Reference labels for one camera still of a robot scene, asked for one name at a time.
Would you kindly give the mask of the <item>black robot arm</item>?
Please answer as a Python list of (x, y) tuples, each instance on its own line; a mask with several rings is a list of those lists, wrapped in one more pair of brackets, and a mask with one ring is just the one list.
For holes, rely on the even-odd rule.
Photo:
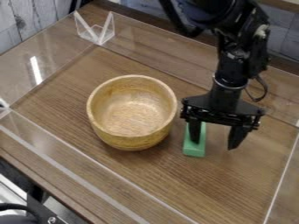
[(181, 118), (189, 138), (200, 141), (201, 124), (231, 127), (228, 148), (239, 147), (256, 130), (266, 111), (240, 99), (251, 79), (262, 81), (270, 56), (268, 16), (255, 0), (159, 0), (177, 32), (197, 37), (209, 30), (218, 37), (219, 64), (207, 94), (181, 100)]

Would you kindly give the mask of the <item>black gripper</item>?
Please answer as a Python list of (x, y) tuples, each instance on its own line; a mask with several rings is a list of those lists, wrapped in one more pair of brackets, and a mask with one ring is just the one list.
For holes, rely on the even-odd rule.
[(180, 117), (189, 123), (189, 137), (195, 144), (200, 143), (201, 122), (231, 126), (228, 150), (236, 149), (248, 132), (258, 129), (266, 111), (242, 100), (247, 84), (243, 82), (234, 87), (212, 77), (212, 87), (207, 94), (181, 99)]

